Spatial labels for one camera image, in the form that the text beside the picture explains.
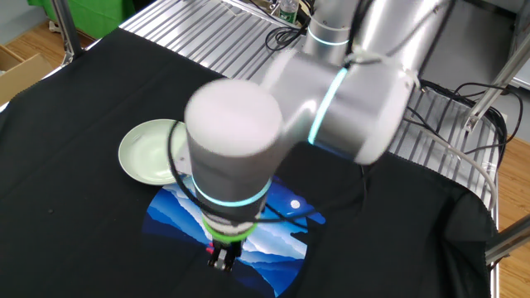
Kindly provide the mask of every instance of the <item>blue mountain graphic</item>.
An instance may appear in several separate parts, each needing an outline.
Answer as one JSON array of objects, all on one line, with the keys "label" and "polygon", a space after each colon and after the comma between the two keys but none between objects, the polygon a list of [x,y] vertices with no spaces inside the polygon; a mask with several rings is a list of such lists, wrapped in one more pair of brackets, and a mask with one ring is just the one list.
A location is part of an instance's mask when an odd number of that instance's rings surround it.
[{"label": "blue mountain graphic", "polygon": [[[291,202],[294,200],[298,201],[298,208],[291,207]],[[303,198],[276,183],[272,184],[268,201],[284,214],[312,209]],[[268,212],[267,210],[263,216],[272,216]],[[320,214],[312,218],[319,224],[325,222]],[[187,198],[181,197],[180,190],[171,185],[168,190],[160,190],[151,202],[142,231],[188,243],[193,243],[195,240],[195,243],[207,246],[210,240],[198,221],[200,221],[199,208],[190,204]],[[297,222],[305,224],[306,219]],[[243,250],[243,255],[237,260],[238,264],[234,266],[231,275],[246,287],[259,291],[265,296],[270,297],[272,293],[275,296],[281,295],[295,280],[303,264],[306,244],[292,237],[292,233],[303,234],[302,231],[304,230],[289,223],[278,223],[267,227],[258,225],[256,231],[243,245],[243,249],[252,249],[252,251]]]}]

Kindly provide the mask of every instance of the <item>blue light ring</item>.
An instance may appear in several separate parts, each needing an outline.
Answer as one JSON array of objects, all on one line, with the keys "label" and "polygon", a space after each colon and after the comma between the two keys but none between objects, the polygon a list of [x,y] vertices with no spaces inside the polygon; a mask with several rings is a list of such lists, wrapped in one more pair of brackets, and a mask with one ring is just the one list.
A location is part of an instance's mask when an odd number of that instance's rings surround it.
[{"label": "blue light ring", "polygon": [[337,90],[339,90],[339,87],[342,84],[342,81],[344,81],[344,79],[346,78],[347,74],[348,70],[346,68],[343,68],[339,71],[337,76],[335,76],[335,78],[333,79],[333,82],[331,82],[330,88],[325,93],[324,99],[322,99],[322,103],[320,103],[320,107],[318,107],[318,110],[316,110],[315,120],[311,125],[311,130],[309,131],[309,136],[307,137],[307,141],[311,145],[314,145],[316,134],[320,129],[320,125],[322,125],[322,121],[324,121],[325,113],[330,107],[331,101],[335,97]]},{"label": "blue light ring", "polygon": [[193,181],[193,185],[195,187],[195,190],[199,191],[200,194],[205,199],[207,199],[208,201],[210,201],[210,202],[212,202],[214,204],[217,204],[219,206],[232,207],[232,208],[233,207],[243,207],[243,206],[246,206],[246,205],[254,203],[255,201],[259,200],[261,197],[263,197],[268,192],[268,189],[271,187],[271,184],[272,184],[272,180],[269,179],[267,184],[265,184],[265,186],[257,194],[253,195],[252,197],[250,197],[248,199],[243,199],[243,200],[240,200],[240,201],[237,201],[237,202],[227,202],[227,201],[222,201],[222,200],[218,200],[218,199],[214,199],[214,198],[210,197],[209,195],[207,195],[204,191],[202,191],[199,188],[197,183],[195,183],[195,179],[193,179],[193,177],[191,177],[191,180]]},{"label": "blue light ring", "polygon": [[309,35],[311,35],[311,37],[313,37],[316,41],[318,41],[318,42],[320,42],[322,44],[328,45],[328,46],[342,46],[342,45],[345,45],[345,44],[348,43],[348,41],[342,41],[342,42],[324,41],[324,40],[321,40],[320,38],[316,37],[316,35],[313,34],[313,32],[311,32],[310,28],[307,28],[307,31],[309,32]]}]

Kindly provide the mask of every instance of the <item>wooden floor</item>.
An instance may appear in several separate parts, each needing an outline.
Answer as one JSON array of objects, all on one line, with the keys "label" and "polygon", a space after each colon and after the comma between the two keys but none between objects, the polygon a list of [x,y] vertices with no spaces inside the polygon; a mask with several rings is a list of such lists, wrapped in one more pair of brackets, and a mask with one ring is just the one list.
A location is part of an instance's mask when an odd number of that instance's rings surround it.
[{"label": "wooden floor", "polygon": [[[80,37],[83,46],[92,41]],[[7,48],[27,59],[42,53],[56,67],[62,61],[64,50],[60,34],[51,33],[46,24],[10,42]],[[508,227],[530,214],[530,144],[515,138],[504,156],[499,171],[499,225]],[[501,297],[530,296],[530,243],[501,261]]]},{"label": "wooden floor", "polygon": [[[83,47],[94,42],[94,40],[81,34],[79,34],[79,40]],[[60,33],[52,33],[48,30],[48,22],[42,23],[33,30],[19,36],[8,43],[6,47],[23,59],[42,53],[53,68],[59,66],[65,57],[62,37]]]}]

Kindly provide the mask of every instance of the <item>graphic print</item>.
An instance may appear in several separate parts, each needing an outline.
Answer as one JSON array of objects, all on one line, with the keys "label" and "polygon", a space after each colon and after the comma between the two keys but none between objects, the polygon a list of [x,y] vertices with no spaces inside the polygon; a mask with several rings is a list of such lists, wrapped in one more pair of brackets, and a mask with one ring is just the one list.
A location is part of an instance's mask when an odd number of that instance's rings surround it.
[{"label": "graphic print", "polygon": [[[183,176],[183,181],[195,193],[191,177]],[[278,180],[272,183],[267,202],[286,216],[313,209],[302,197],[278,183]],[[193,238],[207,248],[212,240],[201,216],[200,209],[187,199],[177,184],[167,185],[149,205],[142,231],[181,241],[192,241]],[[262,217],[270,219],[277,216],[265,209]],[[320,214],[313,214],[309,218],[318,224],[325,222]],[[307,225],[306,218],[296,219],[296,222]],[[272,298],[273,293],[278,297],[292,284],[306,256],[307,245],[292,237],[292,234],[306,232],[303,228],[285,222],[259,224],[243,244],[243,253],[230,274],[246,287],[253,288],[264,296]]]}]

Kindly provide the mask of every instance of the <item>white plate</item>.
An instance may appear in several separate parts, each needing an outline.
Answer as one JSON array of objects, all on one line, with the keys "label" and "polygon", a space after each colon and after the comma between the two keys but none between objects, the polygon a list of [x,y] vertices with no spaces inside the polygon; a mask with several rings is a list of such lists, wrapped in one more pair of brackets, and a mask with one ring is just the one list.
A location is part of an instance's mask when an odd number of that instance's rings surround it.
[{"label": "white plate", "polygon": [[[175,120],[158,119],[133,128],[118,149],[119,163],[133,179],[148,185],[169,185],[175,178],[167,160],[167,136]],[[178,123],[173,133],[172,150],[179,172],[190,175],[186,125]]]}]

